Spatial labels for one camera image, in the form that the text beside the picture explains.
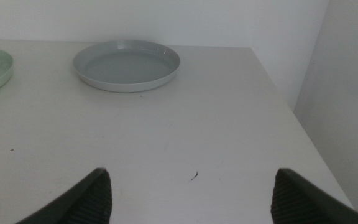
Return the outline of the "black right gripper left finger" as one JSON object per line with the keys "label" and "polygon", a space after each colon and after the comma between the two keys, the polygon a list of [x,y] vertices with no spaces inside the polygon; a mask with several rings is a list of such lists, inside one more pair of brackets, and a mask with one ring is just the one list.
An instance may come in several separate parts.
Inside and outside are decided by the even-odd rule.
{"label": "black right gripper left finger", "polygon": [[105,168],[97,168],[19,224],[108,224],[111,212],[111,179]]}

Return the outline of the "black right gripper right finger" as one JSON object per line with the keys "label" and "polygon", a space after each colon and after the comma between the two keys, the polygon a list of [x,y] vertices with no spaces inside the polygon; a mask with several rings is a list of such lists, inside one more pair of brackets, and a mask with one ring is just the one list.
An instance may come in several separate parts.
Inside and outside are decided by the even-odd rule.
{"label": "black right gripper right finger", "polygon": [[288,168],[276,173],[270,213],[274,224],[358,224],[357,211]]}

